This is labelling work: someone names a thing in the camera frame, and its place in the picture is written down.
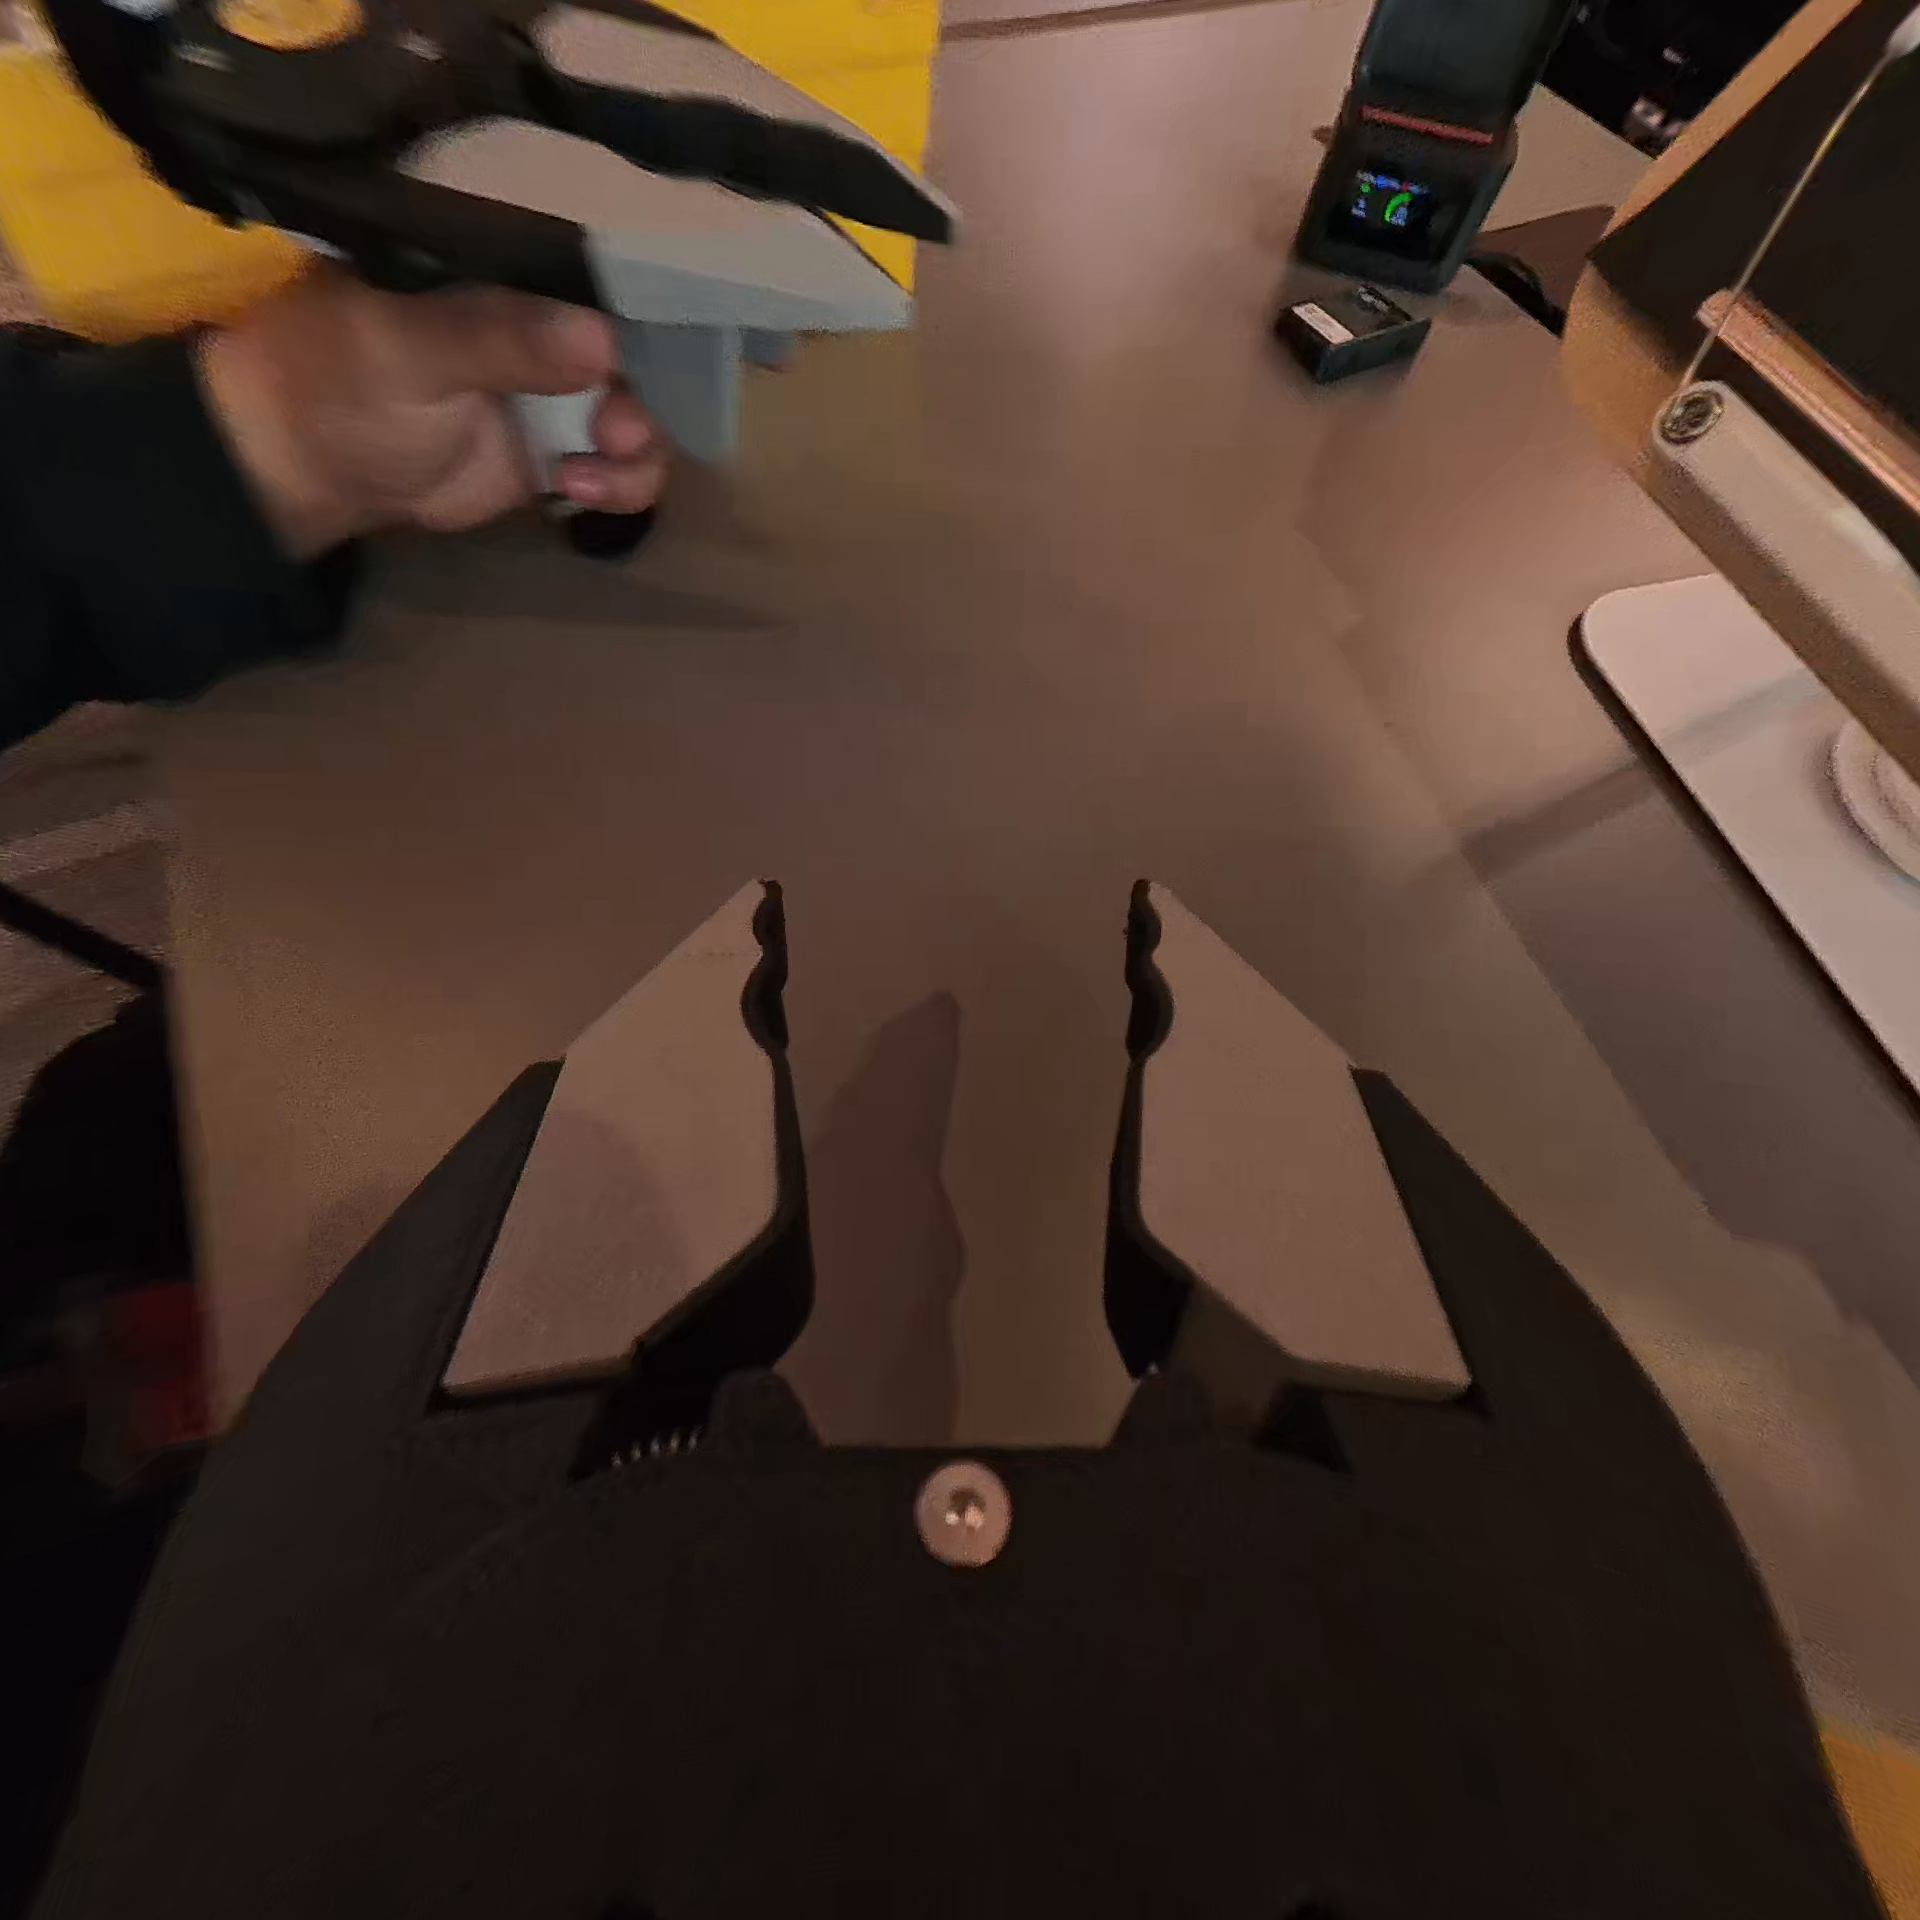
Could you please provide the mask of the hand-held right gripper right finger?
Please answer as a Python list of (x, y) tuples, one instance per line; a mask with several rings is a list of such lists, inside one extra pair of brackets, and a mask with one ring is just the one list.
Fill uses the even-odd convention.
[(1473, 1387), (1354, 1058), (1165, 884), (1126, 904), (1104, 1315), (1214, 1403)]

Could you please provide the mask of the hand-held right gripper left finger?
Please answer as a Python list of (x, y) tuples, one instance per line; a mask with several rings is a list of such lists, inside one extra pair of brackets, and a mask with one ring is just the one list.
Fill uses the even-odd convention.
[(749, 880), (568, 1044), (441, 1386), (701, 1396), (811, 1307), (785, 898)]

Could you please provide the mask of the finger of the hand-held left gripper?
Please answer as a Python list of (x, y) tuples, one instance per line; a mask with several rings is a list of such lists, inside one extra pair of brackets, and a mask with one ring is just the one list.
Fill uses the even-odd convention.
[(907, 162), (712, 35), (550, 5), (533, 48), (547, 122), (649, 175), (924, 244), (955, 239), (953, 207)]
[(579, 135), (456, 129), (414, 144), (405, 175), (574, 225), (628, 389), (700, 464), (736, 449), (741, 376), (766, 353), (915, 319), (912, 296), (810, 210), (654, 176)]

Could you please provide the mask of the person's left hand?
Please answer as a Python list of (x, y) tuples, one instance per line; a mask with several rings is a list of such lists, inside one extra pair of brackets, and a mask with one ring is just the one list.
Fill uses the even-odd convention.
[(468, 533), (544, 491), (648, 513), (666, 485), (666, 440), (590, 309), (491, 285), (393, 296), (325, 268), (203, 332), (194, 359), (208, 416), (290, 561)]

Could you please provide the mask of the black battery charger case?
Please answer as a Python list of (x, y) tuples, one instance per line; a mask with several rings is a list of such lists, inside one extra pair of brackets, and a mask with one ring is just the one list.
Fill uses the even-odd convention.
[(1572, 2), (1376, 2), (1292, 253), (1412, 296), (1467, 260)]

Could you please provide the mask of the wooden book stand white base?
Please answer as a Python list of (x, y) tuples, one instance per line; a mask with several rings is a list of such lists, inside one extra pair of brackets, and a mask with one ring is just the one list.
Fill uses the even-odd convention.
[(1803, 5), (1580, 274), (1564, 372), (1705, 571), (1576, 664), (1917, 1089), (1916, 5)]

